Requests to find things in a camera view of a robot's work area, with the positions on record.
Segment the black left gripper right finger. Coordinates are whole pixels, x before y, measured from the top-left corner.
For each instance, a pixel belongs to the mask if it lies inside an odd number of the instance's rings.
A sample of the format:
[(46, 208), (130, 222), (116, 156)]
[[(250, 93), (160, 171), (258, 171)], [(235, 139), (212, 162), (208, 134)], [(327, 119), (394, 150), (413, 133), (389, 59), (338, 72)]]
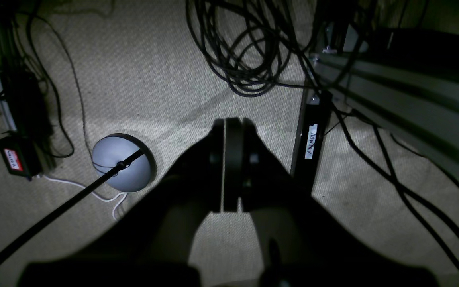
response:
[(351, 234), (314, 199), (270, 152), (253, 122), (228, 119), (226, 157), (242, 150), (241, 166), (230, 164), (225, 188), (241, 199), (260, 244), (261, 287), (435, 287), (423, 267), (379, 254)]

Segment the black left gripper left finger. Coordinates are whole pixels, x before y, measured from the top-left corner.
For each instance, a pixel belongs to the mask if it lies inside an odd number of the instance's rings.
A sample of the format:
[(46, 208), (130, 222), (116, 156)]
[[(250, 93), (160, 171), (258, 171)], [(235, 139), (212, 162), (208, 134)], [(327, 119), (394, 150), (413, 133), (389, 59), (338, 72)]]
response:
[(28, 287), (200, 285), (188, 265), (194, 236), (219, 211), (224, 122), (187, 149), (158, 185), (106, 233), (78, 252), (27, 266)]

